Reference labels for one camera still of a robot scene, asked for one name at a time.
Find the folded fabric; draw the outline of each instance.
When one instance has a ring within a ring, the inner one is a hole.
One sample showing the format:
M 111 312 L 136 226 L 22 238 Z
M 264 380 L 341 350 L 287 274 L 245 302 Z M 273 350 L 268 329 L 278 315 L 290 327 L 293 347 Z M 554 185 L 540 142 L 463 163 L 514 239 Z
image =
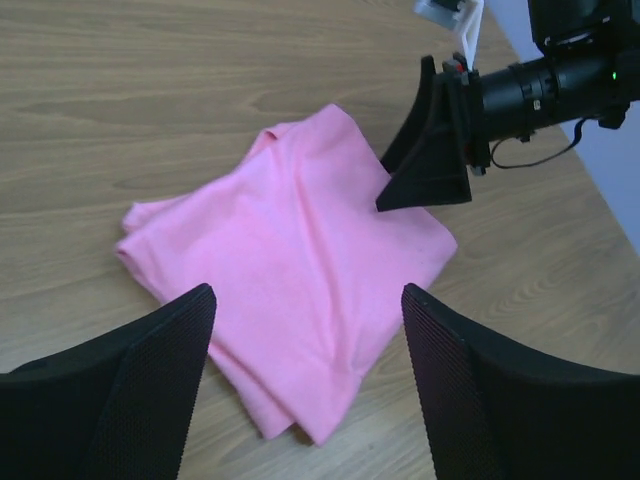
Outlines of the folded fabric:
M 404 286 L 428 287 L 456 250 L 424 209 L 376 211 L 388 180 L 329 105 L 263 131 L 230 174 L 123 221 L 116 253 L 162 303 L 213 287 L 209 354 L 266 438 L 297 423 L 325 443 L 398 331 Z

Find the white bracket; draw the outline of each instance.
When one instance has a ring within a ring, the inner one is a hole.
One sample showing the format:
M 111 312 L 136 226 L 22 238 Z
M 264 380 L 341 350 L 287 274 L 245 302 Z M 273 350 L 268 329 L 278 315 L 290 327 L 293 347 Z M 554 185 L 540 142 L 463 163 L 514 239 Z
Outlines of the white bracket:
M 457 12 L 433 3 L 432 0 L 417 0 L 413 11 L 451 30 L 455 35 L 458 48 L 467 59 L 469 70 L 473 69 L 482 25 L 484 0 L 460 0 Z

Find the black mesh surface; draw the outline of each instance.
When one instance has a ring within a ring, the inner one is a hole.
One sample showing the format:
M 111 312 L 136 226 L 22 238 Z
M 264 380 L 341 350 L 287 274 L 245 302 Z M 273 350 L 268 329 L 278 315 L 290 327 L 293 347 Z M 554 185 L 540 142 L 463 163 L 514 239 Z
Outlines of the black mesh surface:
M 640 478 L 640 376 L 531 349 L 415 285 L 403 309 L 439 480 Z
M 0 478 L 176 478 L 214 314 L 203 285 L 0 376 Z
M 402 305 L 436 475 L 444 480 L 506 478 L 474 380 L 469 349 L 409 291 Z

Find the wooden table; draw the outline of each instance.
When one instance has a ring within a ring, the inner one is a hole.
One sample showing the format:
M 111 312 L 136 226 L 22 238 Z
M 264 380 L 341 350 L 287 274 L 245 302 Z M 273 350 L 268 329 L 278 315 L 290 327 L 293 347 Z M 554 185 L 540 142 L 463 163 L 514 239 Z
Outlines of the wooden table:
M 449 33 L 393 0 L 5 0 L 0 6 L 0 370 L 71 347 L 156 302 L 112 254 L 135 200 L 233 168 L 257 132 L 335 102 L 377 153 Z M 491 18 L 477 66 L 515 60 Z M 566 143 L 556 129 L 504 161 Z M 640 373 L 640 264 L 574 155 L 490 172 L 432 212 L 460 250 L 431 291 L 543 351 Z M 403 335 L 323 448 L 265 442 L 207 366 L 184 479 L 433 478 Z

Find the fabric fold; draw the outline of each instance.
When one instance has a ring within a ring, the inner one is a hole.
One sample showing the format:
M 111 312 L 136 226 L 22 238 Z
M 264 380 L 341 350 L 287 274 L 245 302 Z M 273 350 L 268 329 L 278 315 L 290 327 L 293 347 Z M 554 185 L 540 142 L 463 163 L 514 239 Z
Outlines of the fabric fold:
M 397 333 L 404 286 L 428 287 L 455 253 L 426 210 L 376 211 L 388 180 L 329 105 L 262 131 L 228 175 L 123 220 L 116 254 L 160 302 L 213 287 L 209 354 L 265 438 L 297 423 L 324 444 Z

